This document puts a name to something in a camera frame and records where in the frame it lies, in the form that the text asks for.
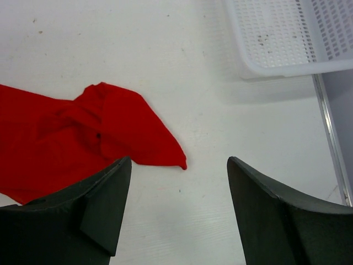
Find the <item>bright red t shirt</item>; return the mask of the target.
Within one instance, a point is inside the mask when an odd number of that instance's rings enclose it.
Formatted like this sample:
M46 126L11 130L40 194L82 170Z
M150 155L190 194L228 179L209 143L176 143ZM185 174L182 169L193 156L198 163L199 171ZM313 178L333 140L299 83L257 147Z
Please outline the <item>bright red t shirt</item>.
M172 133L131 90L99 83L73 100L1 86L1 193L26 204L130 157L187 168Z

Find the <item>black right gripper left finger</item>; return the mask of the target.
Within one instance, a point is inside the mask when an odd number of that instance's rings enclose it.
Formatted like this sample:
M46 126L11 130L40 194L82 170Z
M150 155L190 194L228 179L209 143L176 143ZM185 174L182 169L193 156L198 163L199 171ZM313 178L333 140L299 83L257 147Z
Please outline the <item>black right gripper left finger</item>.
M1 207L2 264L109 264L130 186L132 162L24 205Z

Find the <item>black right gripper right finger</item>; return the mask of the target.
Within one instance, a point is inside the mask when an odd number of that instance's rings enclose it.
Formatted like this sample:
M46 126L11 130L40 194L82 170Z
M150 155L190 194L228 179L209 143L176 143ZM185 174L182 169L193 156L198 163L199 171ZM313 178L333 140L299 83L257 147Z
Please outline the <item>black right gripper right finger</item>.
M246 264L352 264L352 208L302 193L237 157L229 187Z

